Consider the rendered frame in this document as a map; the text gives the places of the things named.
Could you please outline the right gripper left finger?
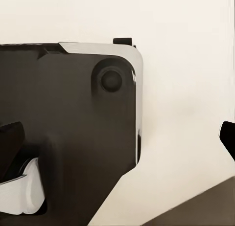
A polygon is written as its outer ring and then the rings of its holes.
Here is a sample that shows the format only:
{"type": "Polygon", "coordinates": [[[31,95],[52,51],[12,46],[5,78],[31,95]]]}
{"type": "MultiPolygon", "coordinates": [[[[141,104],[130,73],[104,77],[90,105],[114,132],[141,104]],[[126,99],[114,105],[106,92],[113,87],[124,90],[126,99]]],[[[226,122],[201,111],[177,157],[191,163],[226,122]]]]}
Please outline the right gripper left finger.
{"type": "Polygon", "coordinates": [[[0,127],[0,180],[25,140],[24,126],[18,121],[0,127]]]}

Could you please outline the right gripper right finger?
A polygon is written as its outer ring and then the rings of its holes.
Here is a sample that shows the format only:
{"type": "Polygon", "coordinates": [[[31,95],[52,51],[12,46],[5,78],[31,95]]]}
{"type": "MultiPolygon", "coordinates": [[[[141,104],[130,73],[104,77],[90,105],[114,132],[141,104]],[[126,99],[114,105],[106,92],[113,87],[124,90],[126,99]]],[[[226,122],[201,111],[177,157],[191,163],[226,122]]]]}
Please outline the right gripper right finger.
{"type": "Polygon", "coordinates": [[[224,121],[219,138],[235,161],[235,123],[224,121]]]}

